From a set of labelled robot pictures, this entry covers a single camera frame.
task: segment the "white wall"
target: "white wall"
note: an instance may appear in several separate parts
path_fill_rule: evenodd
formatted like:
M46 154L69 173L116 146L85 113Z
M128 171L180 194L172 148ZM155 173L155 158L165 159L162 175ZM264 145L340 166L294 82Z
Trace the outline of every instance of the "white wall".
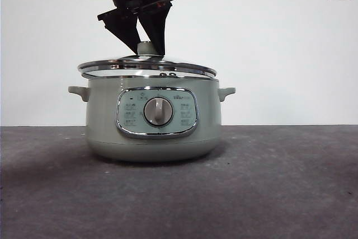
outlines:
M131 51L96 16L111 0L2 0L1 124L84 125L76 66ZM167 55L236 95L223 124L358 124L358 0L175 0Z

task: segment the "chrome trim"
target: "chrome trim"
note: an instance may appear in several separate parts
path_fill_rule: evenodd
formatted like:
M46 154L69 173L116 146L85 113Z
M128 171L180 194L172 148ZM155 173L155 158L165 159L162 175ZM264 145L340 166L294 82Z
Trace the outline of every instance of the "chrome trim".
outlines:
M118 116L119 116L119 108L120 108L120 100L123 96L124 93L129 92L129 91L135 91L135 90L172 90L172 91L186 91L188 93L191 94L191 96L194 98L194 104L195 104L195 114L196 114L196 120L194 122L194 124L189 128L186 129L184 131L181 132L177 132L177 133L137 133L137 132L132 132L130 130L125 129L124 127L122 127L118 121ZM116 126L117 128L124 133L126 136L128 137L132 137L132 138L140 138L140 139L168 139L168 138L179 138L179 137L184 137L187 136L189 134L191 134L192 132L194 132L194 130L197 127L197 122L199 121L199 109L197 106L197 101L196 101L196 96L192 93L192 91L190 91L189 89L186 88L177 88L177 87L151 87L151 86L145 86L145 87L136 87L136 88L127 88L124 89L123 91L121 91L121 93L118 96L117 99L117 110L116 110Z
M93 79L100 79L100 78L179 78L179 79L203 79L205 81L217 81L219 80L217 78L204 78L204 77L188 77L188 76L155 76L155 75L148 75L148 76L139 76L139 75L120 75L120 76L103 76L103 77L97 77L97 76L91 76L88 74L82 74L82 77L88 78L89 80Z
M169 72L192 73L214 78L216 71L197 64L176 63L165 61L164 57L157 55L133 55L115 60L101 60L80 64L78 70L81 74L90 71L112 69L142 69Z

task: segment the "mint green slow cooker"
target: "mint green slow cooker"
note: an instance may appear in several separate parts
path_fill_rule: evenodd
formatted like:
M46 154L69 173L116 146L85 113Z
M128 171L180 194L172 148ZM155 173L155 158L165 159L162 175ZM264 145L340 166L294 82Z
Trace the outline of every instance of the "mint green slow cooker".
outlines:
M70 86L87 102L86 139L97 154L123 161L184 160L220 141L216 71L140 54L78 66L88 87Z

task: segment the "lid rim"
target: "lid rim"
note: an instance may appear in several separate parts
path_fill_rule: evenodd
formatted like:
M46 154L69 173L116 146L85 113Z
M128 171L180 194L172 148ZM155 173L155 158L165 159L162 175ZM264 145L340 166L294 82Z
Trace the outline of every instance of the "lid rim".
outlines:
M99 60L82 63L78 67L81 74L90 71L113 69L141 69L157 71L175 71L215 77L216 71L197 64L176 63L164 60L164 57L153 55L133 55L119 59Z

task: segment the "gray floor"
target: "gray floor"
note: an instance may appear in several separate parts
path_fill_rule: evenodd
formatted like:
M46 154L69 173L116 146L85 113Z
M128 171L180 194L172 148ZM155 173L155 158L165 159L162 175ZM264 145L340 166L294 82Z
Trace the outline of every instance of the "gray floor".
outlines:
M225 126L211 154L94 156L81 127L2 128L2 238L358 238L358 126Z

